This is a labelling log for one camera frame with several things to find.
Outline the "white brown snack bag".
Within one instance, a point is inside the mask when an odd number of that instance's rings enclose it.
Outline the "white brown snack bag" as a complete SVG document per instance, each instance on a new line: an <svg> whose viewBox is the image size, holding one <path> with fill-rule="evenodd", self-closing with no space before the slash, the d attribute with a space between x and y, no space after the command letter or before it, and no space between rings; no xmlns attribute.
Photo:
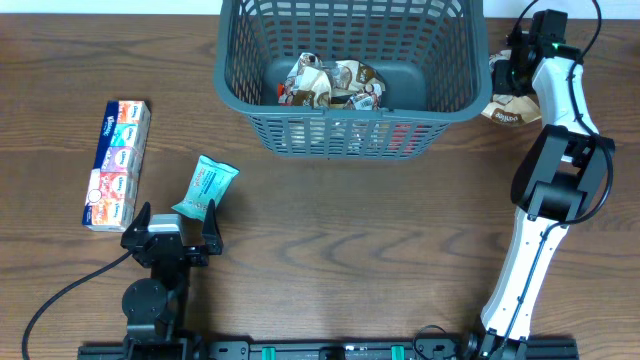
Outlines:
<svg viewBox="0 0 640 360"><path fill-rule="evenodd" d="M332 85L321 60L302 53L286 80L278 87L278 103L283 106L328 108Z"/></svg>

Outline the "teal wet wipes pack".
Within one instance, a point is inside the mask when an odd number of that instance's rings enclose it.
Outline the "teal wet wipes pack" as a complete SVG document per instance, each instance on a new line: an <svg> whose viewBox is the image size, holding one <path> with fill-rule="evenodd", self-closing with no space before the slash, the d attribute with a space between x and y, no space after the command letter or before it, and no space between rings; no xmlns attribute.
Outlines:
<svg viewBox="0 0 640 360"><path fill-rule="evenodd" d="M236 168L201 155L186 195L172 209L188 218L204 221L209 203L214 201L218 206L238 174Z"/></svg>

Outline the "beige snack bag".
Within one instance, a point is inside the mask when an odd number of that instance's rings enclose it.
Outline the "beige snack bag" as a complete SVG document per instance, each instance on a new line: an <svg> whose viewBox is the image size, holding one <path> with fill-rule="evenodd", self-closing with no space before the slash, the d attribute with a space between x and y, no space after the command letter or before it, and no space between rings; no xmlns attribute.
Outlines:
<svg viewBox="0 0 640 360"><path fill-rule="evenodd" d="M379 109L386 85L374 68L356 60L341 60L325 71L332 85L331 108Z"/></svg>

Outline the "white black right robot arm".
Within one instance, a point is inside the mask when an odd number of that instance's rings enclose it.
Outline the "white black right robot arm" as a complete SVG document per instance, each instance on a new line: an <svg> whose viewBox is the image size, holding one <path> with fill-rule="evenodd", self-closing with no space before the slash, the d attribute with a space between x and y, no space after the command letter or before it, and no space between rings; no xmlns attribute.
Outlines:
<svg viewBox="0 0 640 360"><path fill-rule="evenodd" d="M511 185L514 230L497 285L478 330L461 344L463 359L569 359L572 340L530 337L533 309L548 267L570 226L594 217L614 178L615 143L591 120L582 87L586 51L565 40L568 15L538 11L531 26L515 25L509 58L496 61L499 95L535 94L543 128Z"/></svg>

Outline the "red spaghetti package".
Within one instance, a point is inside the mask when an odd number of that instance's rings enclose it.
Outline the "red spaghetti package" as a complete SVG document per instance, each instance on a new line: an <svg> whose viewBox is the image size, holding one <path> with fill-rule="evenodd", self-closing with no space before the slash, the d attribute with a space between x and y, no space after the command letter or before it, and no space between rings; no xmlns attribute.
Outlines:
<svg viewBox="0 0 640 360"><path fill-rule="evenodd" d="M294 154L301 154L306 144L312 155L363 157L408 157L422 143L429 144L431 125L344 120L326 124L310 120L290 120L289 140L285 135L274 137L278 151L291 145Z"/></svg>

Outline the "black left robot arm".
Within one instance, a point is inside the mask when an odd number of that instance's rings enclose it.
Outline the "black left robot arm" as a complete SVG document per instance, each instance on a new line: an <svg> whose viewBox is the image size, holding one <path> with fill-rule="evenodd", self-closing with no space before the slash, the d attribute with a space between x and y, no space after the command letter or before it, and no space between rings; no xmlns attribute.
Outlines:
<svg viewBox="0 0 640 360"><path fill-rule="evenodd" d="M122 297L127 317L127 359L207 359L203 338L184 327L190 288L190 270L206 267L209 257L220 255L223 242L215 215L216 203L207 206L202 245L183 243L178 214L151 213L145 203L124 231L121 246L150 276L132 283Z"/></svg>

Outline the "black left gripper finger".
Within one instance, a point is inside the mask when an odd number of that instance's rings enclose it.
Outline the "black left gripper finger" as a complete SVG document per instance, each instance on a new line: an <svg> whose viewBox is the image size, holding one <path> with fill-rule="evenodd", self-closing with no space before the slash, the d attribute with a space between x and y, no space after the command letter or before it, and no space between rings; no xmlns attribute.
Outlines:
<svg viewBox="0 0 640 360"><path fill-rule="evenodd" d="M220 249L221 248L221 234L216 220L216 203L214 199L211 199L208 203L206 214L203 221L203 228L201 235L205 241L205 245L208 249Z"/></svg>
<svg viewBox="0 0 640 360"><path fill-rule="evenodd" d="M147 232L147 227L151 219L151 205L145 202L138 215L127 228L127 237L135 238Z"/></svg>

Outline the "Kleenex tissue multipack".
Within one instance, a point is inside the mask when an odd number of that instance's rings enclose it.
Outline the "Kleenex tissue multipack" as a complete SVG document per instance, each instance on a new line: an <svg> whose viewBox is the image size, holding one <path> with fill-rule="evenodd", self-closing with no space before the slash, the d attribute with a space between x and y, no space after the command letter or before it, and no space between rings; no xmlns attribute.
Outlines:
<svg viewBox="0 0 640 360"><path fill-rule="evenodd" d="M144 101L107 103L85 197L85 227L122 232L133 221L150 121Z"/></svg>

